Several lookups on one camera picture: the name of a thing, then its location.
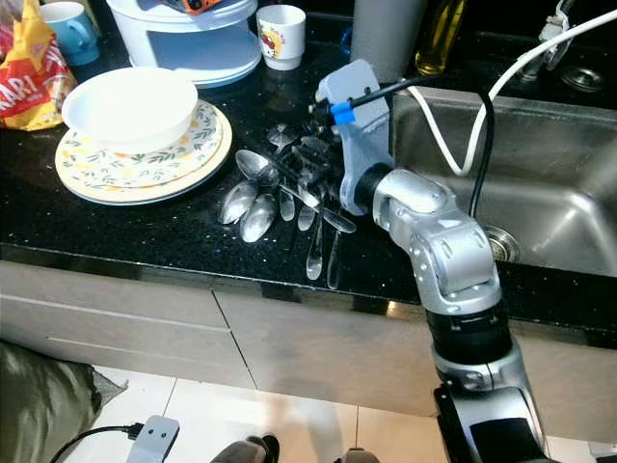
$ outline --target yellow snack bag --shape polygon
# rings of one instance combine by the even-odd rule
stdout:
[[[76,85],[54,32],[40,18],[39,3],[23,0],[20,20],[13,19],[13,44],[0,65],[0,126],[58,125],[62,103]]]

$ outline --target white cup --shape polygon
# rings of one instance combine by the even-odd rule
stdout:
[[[257,10],[256,17],[266,65],[276,70],[297,68],[305,52],[305,12],[291,5],[271,5]]]

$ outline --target floor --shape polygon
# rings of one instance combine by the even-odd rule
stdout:
[[[355,405],[96,367],[128,389],[109,402],[93,427],[163,415],[180,423],[169,463],[207,463],[249,435],[273,432],[281,463],[332,463],[347,449],[369,449],[382,463],[445,463],[437,422]],[[132,441],[119,432],[86,438],[67,463],[125,462]],[[562,463],[593,463],[587,443],[550,438]]]

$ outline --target kitchen counter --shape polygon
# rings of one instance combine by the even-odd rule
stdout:
[[[95,65],[75,70],[79,80],[128,66],[117,36],[107,36],[102,45]],[[234,137],[230,153],[245,147],[272,150],[267,130],[305,121],[319,80],[347,59],[336,45],[309,42],[298,69],[281,73],[261,63],[240,82],[200,91],[200,97],[228,117]],[[242,180],[232,155],[212,179],[172,200],[121,207],[77,198],[54,170],[55,148],[66,130],[60,125],[1,134],[2,259],[179,285],[259,287],[265,297],[287,300],[324,291],[320,295],[331,305],[353,300],[353,310],[388,316],[404,316],[392,311],[389,301],[419,302],[407,256],[366,217],[354,218],[358,231],[342,236],[336,291],[328,289],[325,272],[315,282],[307,279],[312,233],[297,231],[295,222],[278,220],[255,244],[244,243],[237,226],[220,225],[221,200]],[[334,232],[324,230],[327,258]],[[607,303],[617,279],[512,263],[499,263],[498,269],[513,319],[560,339],[617,347],[617,311]]]

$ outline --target power plug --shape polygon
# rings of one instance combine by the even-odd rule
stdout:
[[[151,416],[135,439],[126,463],[161,463],[172,449],[179,429],[176,420]]]

